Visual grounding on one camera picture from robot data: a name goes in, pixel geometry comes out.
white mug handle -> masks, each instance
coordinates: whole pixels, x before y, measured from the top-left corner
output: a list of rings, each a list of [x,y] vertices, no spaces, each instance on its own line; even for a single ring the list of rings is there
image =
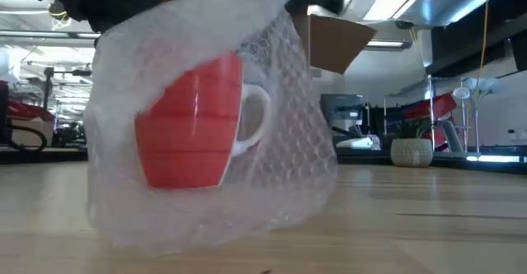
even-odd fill
[[[244,84],[241,89],[241,102],[245,102],[250,96],[258,98],[262,103],[262,123],[251,137],[242,142],[234,142],[231,152],[231,156],[233,157],[243,155],[250,147],[258,143],[271,122],[271,97],[269,94],[261,86]]]

bubble wrap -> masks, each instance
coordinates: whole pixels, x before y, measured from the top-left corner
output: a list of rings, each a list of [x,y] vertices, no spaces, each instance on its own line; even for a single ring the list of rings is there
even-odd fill
[[[260,235],[303,221],[333,191],[336,157],[300,39],[282,11],[286,0],[253,1],[175,0],[101,37],[84,117],[88,217],[112,244],[166,254]],[[220,10],[203,9],[211,2]],[[231,160],[221,187],[149,188],[134,117],[182,72],[229,51],[244,60],[244,82],[272,96],[271,127],[256,147]],[[239,138],[258,127],[258,109],[244,104]]]

wooden table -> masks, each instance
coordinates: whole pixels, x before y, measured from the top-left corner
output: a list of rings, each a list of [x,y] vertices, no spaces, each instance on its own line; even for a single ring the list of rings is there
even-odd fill
[[[111,249],[84,217],[86,165],[0,166],[1,273],[526,273],[527,179],[341,166],[325,211],[260,239],[163,258]]]

red mug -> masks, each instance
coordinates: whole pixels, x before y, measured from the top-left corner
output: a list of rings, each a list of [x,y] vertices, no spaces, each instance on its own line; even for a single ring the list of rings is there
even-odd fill
[[[263,105],[262,123],[249,139],[238,142],[241,106],[250,96]],[[270,105],[262,87],[243,83],[243,62],[236,55],[186,72],[135,119],[147,182],[164,189],[219,186],[231,158],[262,138]]]

white planter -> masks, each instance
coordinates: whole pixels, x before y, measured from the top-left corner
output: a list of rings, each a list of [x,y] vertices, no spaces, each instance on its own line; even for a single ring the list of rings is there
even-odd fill
[[[390,156],[396,166],[427,167],[434,158],[434,151],[428,139],[394,139]]]

